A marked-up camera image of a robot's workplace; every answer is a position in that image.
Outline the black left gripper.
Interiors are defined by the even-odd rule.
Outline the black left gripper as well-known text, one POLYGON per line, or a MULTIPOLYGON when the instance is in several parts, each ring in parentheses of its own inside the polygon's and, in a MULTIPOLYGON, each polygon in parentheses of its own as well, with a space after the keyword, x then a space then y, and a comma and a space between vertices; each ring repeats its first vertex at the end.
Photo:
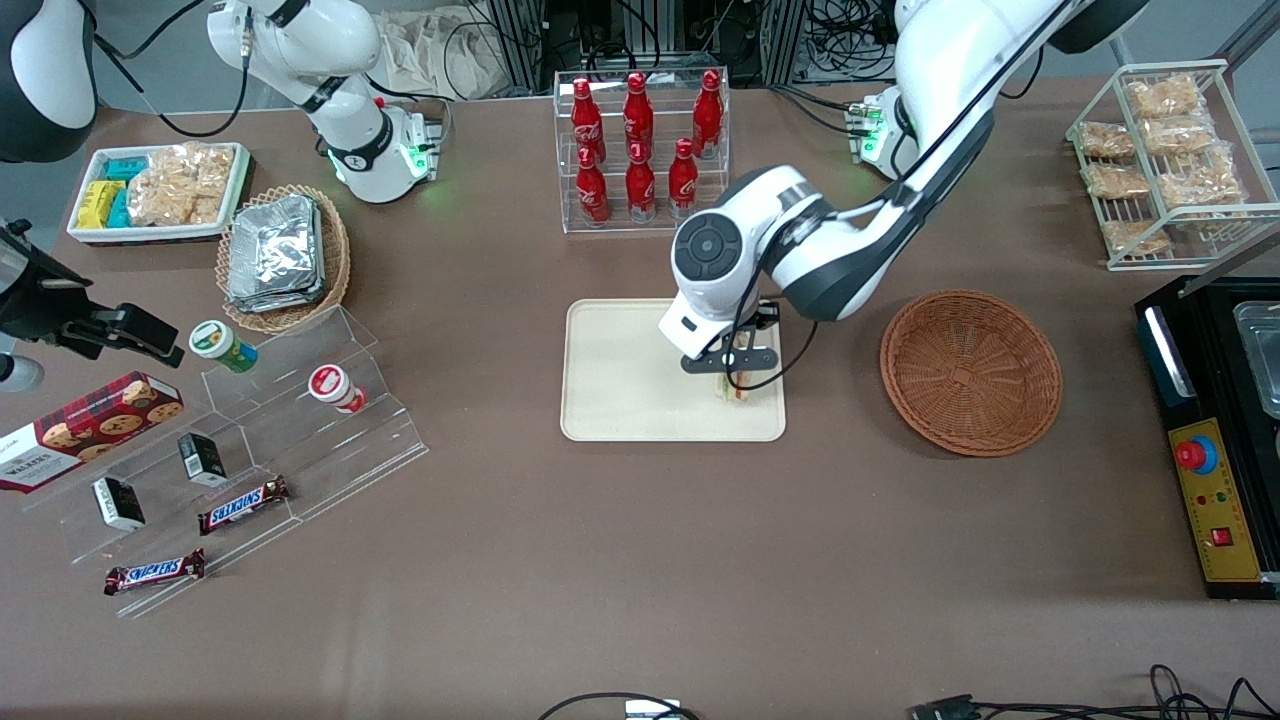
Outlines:
POLYGON ((745 373, 746 392, 753 392, 760 380, 759 372, 780 365, 780 354, 756 342, 756 336, 774 327, 780 320, 778 302, 762 302, 745 316, 732 332, 726 331, 713 340, 696 357, 684 357, 687 374, 716 374, 718 395, 731 393, 730 373, 745 373))

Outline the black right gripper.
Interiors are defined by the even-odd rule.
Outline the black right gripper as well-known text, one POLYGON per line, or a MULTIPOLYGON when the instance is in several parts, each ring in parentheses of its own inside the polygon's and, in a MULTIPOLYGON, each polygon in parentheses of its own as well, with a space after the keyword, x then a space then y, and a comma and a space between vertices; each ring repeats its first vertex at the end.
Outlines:
POLYGON ((182 364, 186 351, 175 327, 134 304, 95 311, 87 295, 91 282, 31 243, 26 237, 31 229, 28 220, 3 222, 4 334, 61 346, 87 359, 122 348, 166 366, 182 364))

